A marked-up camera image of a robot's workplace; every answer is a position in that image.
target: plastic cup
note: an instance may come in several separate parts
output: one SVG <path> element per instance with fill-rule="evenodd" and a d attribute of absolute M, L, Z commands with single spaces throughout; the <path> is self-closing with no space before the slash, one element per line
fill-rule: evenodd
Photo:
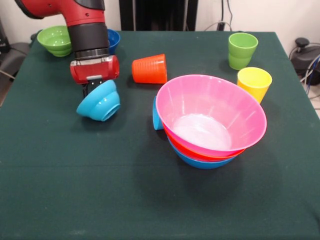
<path fill-rule="evenodd" d="M 79 104 L 76 112 L 96 121 L 104 122 L 120 108 L 116 84 L 108 80 L 95 88 Z"/>
<path fill-rule="evenodd" d="M 132 62 L 132 76 L 140 84 L 165 84 L 167 65 L 164 54 L 148 56 Z"/>
<path fill-rule="evenodd" d="M 52 26 L 39 32 L 38 42 L 56 57 L 65 57 L 72 51 L 67 26 Z"/>
<path fill-rule="evenodd" d="M 155 96 L 154 100 L 153 100 L 152 121 L 153 121 L 153 128 L 154 128 L 154 130 L 157 131 L 157 130 L 163 130 L 164 126 L 162 125 L 162 121 L 161 121 L 159 114 L 157 112 L 156 99 L 157 99 L 157 96 Z"/>
<path fill-rule="evenodd" d="M 248 66 L 258 46 L 258 39 L 245 32 L 237 32 L 229 36 L 229 65 L 235 70 Z"/>
<path fill-rule="evenodd" d="M 261 103 L 272 83 L 271 75 L 257 67 L 241 69 L 237 78 L 237 85 L 251 94 L 258 103 Z"/>

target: blue bowl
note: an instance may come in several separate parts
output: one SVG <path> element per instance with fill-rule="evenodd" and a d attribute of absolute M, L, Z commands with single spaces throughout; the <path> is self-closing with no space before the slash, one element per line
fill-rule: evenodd
<path fill-rule="evenodd" d="M 176 147 L 172 144 L 172 142 L 169 140 L 169 143 L 171 144 L 171 146 L 173 147 L 174 151 L 176 152 L 176 154 L 186 163 L 189 164 L 190 166 L 197 168 L 197 169 L 216 169 L 219 167 L 222 167 L 223 165 L 226 165 L 227 163 L 231 162 L 234 157 L 228 158 L 226 160 L 222 160 L 222 161 L 212 161 L 212 162 L 208 162 L 208 161 L 198 161 L 198 160 L 194 160 L 184 154 L 182 154 L 181 152 L 179 152 L 178 149 L 176 149 Z"/>
<path fill-rule="evenodd" d="M 96 87 L 79 104 L 76 112 L 96 121 L 106 121 L 120 108 L 120 97 L 113 80 Z"/>
<path fill-rule="evenodd" d="M 157 96 L 155 96 L 154 100 L 153 100 L 152 121 L 153 121 L 153 128 L 154 128 L 154 130 L 157 131 L 157 130 L 163 130 L 164 126 L 162 125 L 162 121 L 158 115 L 158 111 L 156 108 L 156 99 L 157 99 Z"/>
<path fill-rule="evenodd" d="M 120 42 L 120 35 L 115 30 L 108 28 L 109 54 L 115 55 L 116 48 Z"/>

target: pink bowl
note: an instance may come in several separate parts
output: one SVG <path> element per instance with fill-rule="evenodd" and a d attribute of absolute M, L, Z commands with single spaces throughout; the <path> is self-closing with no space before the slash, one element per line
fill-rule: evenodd
<path fill-rule="evenodd" d="M 260 104 L 218 77 L 184 75 L 159 90 L 156 109 L 168 133 L 187 149 L 225 157 L 256 144 L 267 130 Z"/>

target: red robot arm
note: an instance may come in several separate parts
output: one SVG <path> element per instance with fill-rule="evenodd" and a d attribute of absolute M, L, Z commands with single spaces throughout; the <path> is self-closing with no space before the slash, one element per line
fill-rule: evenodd
<path fill-rule="evenodd" d="M 30 18 L 62 14 L 70 35 L 75 60 L 70 71 L 77 84 L 99 85 L 119 75 L 116 56 L 109 55 L 108 31 L 105 24 L 104 0 L 15 0 Z"/>

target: dark green table surface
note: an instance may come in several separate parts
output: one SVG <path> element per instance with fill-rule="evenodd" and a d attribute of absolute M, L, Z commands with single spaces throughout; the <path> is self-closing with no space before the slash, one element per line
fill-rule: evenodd
<path fill-rule="evenodd" d="M 165 53 L 169 79 L 235 83 L 229 34 L 121 32 L 121 109 L 104 123 L 76 114 L 73 56 L 35 42 L 0 109 L 0 239 L 319 239 L 320 121 L 275 33 L 254 33 L 250 66 L 273 77 L 257 145 L 199 170 L 153 130 L 160 86 L 135 84 L 132 61 Z"/>

